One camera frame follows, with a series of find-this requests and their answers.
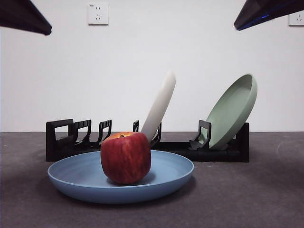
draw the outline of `plate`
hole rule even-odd
[[[172,72],[168,72],[142,126],[141,132],[147,136],[149,142],[152,141],[165,115],[175,88],[175,83],[175,75]]]
[[[87,202],[122,204],[148,201],[180,189],[191,177],[193,163],[180,155],[151,150],[151,169],[133,185],[118,185],[106,177],[100,152],[90,152],[62,159],[47,173],[62,193]]]
[[[244,75],[233,83],[210,112],[210,149],[220,149],[242,128],[249,117],[257,98],[257,82],[251,75]],[[207,130],[203,129],[199,142],[204,143]]]

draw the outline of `dish rack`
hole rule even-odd
[[[56,139],[55,128],[68,126],[67,137]],[[87,127],[85,137],[77,142],[78,130]],[[55,162],[63,158],[86,152],[99,151],[103,140],[112,132],[112,120],[99,123],[98,139],[90,141],[92,121],[74,122],[73,119],[51,121],[46,123],[46,161]],[[199,143],[202,129],[207,130],[207,138],[203,144]],[[133,123],[133,131],[138,132],[139,120]],[[236,136],[221,150],[209,149],[212,124],[199,120],[198,135],[189,142],[161,142],[162,125],[160,124],[156,136],[151,141],[151,149],[172,152],[184,156],[194,162],[249,162],[249,123],[244,123]]]

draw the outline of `dark overhead object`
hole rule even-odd
[[[247,0],[234,26],[237,30],[243,30],[302,10],[304,0]]]
[[[52,26],[30,0],[0,0],[0,26],[49,35]]]

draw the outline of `light blue plate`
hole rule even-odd
[[[122,204],[153,200],[180,189],[191,177],[193,163],[180,155],[151,150],[149,173],[139,182],[120,186],[105,176],[100,152],[90,152],[62,159],[47,173],[62,193],[78,200]]]

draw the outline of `dark gray surface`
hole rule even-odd
[[[250,133],[250,163],[195,162],[190,181],[167,197],[99,205],[53,187],[45,133],[1,133],[1,227],[304,227],[303,148],[303,132]]]

